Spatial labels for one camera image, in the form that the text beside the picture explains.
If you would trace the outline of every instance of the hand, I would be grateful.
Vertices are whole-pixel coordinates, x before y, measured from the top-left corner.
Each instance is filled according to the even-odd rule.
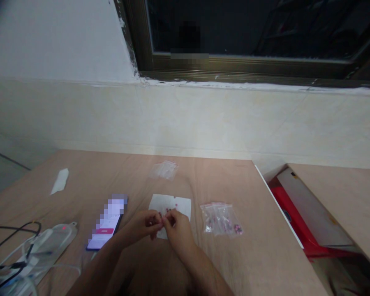
[[[169,242],[182,262],[192,260],[197,245],[194,242],[189,218],[176,209],[162,217]]]
[[[128,247],[147,235],[154,240],[157,232],[162,228],[159,213],[155,210],[145,210],[136,213],[118,234],[120,234],[123,247]]]

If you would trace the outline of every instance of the white paper scrap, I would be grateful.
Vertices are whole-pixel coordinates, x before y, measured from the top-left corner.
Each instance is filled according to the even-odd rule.
[[[55,192],[62,191],[66,186],[67,177],[69,176],[69,169],[63,169],[59,172],[56,178],[55,184],[53,185],[51,195]]]
[[[177,209],[178,212],[186,215],[190,222],[192,200],[182,197],[174,197],[171,195],[154,194],[148,209],[157,210],[162,214],[162,216],[166,215],[168,210]],[[160,231],[158,231],[157,237],[167,239],[166,229],[162,228]]]

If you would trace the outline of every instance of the power strip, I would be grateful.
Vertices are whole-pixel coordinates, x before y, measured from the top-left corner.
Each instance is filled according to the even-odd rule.
[[[29,296],[33,293],[33,286],[30,282],[35,286],[39,284],[77,235],[76,225],[76,222],[58,224],[51,229],[47,229],[37,238],[27,240],[22,246],[22,256],[17,262],[25,261],[25,252],[27,252],[30,243],[34,243],[27,260],[28,265],[18,276],[0,289],[0,295]]]

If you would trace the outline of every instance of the plastic bag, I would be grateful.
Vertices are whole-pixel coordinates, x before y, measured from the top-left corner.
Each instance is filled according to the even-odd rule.
[[[203,221],[204,221],[204,232],[212,232],[214,227],[214,218],[213,214],[215,214],[212,204],[204,204],[200,206],[201,211],[203,213]]]
[[[174,180],[178,171],[178,165],[175,162],[165,160],[160,171],[160,176],[167,180]]]
[[[223,228],[223,220],[221,217],[221,214],[219,213],[219,208],[223,207],[225,203],[221,202],[213,202],[211,203],[214,209],[214,228],[213,228],[213,233],[215,236],[217,235],[224,235],[225,231]]]
[[[219,216],[225,234],[230,238],[235,238],[243,234],[243,227],[237,219],[232,205],[224,205],[218,208]]]
[[[159,177],[172,181],[178,171],[178,165],[175,162],[165,160],[161,163],[154,164],[149,177],[158,179]]]

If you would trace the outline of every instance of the black cable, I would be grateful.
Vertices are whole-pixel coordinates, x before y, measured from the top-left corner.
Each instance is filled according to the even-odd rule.
[[[14,277],[16,277],[18,274],[20,274],[22,272],[22,270],[24,269],[24,267],[21,267],[16,273],[14,273],[12,276],[10,276],[9,278],[7,278],[5,281],[3,281],[1,284],[0,284],[0,289],[6,284],[8,283],[10,280],[12,280]]]
[[[3,269],[4,267],[7,267],[9,269],[17,269],[17,268],[26,267],[27,265],[28,264],[25,261],[15,262],[14,264],[11,264],[11,265],[0,265],[0,269]]]
[[[24,225],[22,225],[21,227],[19,227],[19,228],[16,228],[16,227],[14,227],[15,228],[15,231],[10,235],[10,236],[8,236],[5,240],[3,240],[1,243],[0,243],[0,247],[6,242],[6,241],[8,241],[11,237],[13,237],[18,231],[26,231],[26,229],[23,229],[24,227],[26,227],[27,225],[30,225],[30,224],[37,224],[38,225],[38,229],[37,229],[37,231],[35,231],[35,232],[33,232],[34,234],[35,234],[35,238],[39,235],[39,233],[40,233],[40,231],[41,231],[41,223],[40,222],[35,222],[35,221],[33,221],[33,222],[28,222],[28,223],[26,223],[26,224],[24,224]],[[27,254],[26,254],[26,259],[28,259],[29,258],[29,255],[30,255],[30,252],[32,251],[32,248],[33,248],[33,246],[34,246],[34,244],[32,243],[32,244],[30,244],[30,247],[29,247],[29,250],[28,250],[28,252],[27,252]],[[19,270],[15,273],[15,274],[13,274],[12,276],[10,276],[9,278],[7,278],[5,281],[3,281],[1,284],[0,284],[0,289],[4,286],[4,285],[6,285],[10,280],[12,280],[14,277],[16,277],[18,274],[20,274],[21,272],[22,272],[22,270],[25,268],[23,265],[25,264],[25,265],[27,265],[27,263],[24,261],[24,262],[17,262],[17,263],[14,263],[15,265],[16,264],[18,264],[18,265],[16,265],[16,266],[19,266],[19,267],[14,267],[14,268],[19,268]]]
[[[18,227],[10,227],[10,226],[0,226],[0,229],[12,229],[12,230],[17,230],[19,229]],[[31,232],[31,233],[34,233],[36,234],[37,231],[35,230],[31,230],[31,229],[20,229],[19,231],[26,231],[26,232]]]
[[[26,224],[24,224],[23,226],[17,228],[9,237],[7,237],[5,240],[3,240],[1,243],[0,243],[0,247],[7,241],[9,240],[11,237],[13,237],[18,231],[21,231],[25,226],[28,226],[29,224],[37,224],[38,225],[38,230],[37,232],[35,233],[35,237],[37,237],[37,235],[39,235],[40,231],[41,231],[41,223],[40,222],[28,222]]]

